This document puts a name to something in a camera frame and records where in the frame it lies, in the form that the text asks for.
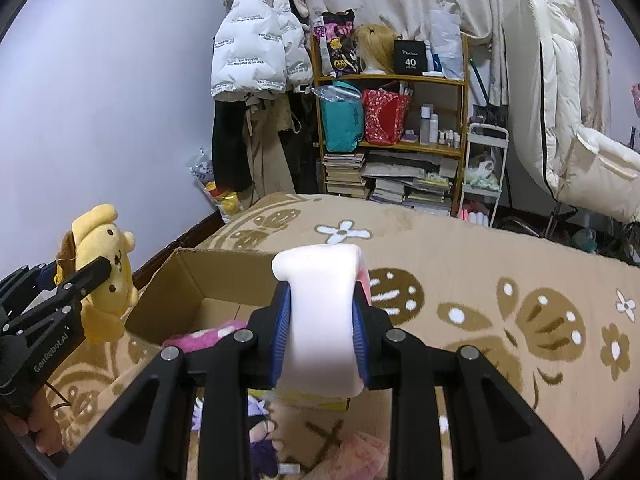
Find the person's left hand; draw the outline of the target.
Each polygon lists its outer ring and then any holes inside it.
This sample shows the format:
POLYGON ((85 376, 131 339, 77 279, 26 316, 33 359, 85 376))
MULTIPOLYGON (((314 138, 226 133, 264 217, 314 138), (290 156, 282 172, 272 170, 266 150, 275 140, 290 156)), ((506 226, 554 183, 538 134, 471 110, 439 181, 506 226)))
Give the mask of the person's left hand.
POLYGON ((25 437, 33 432, 36 435, 35 447, 40 453, 53 455, 62 451, 60 425, 55 419, 44 389, 40 389, 32 398, 32 411, 27 420, 11 413, 4 413, 3 418, 17 437, 25 437))

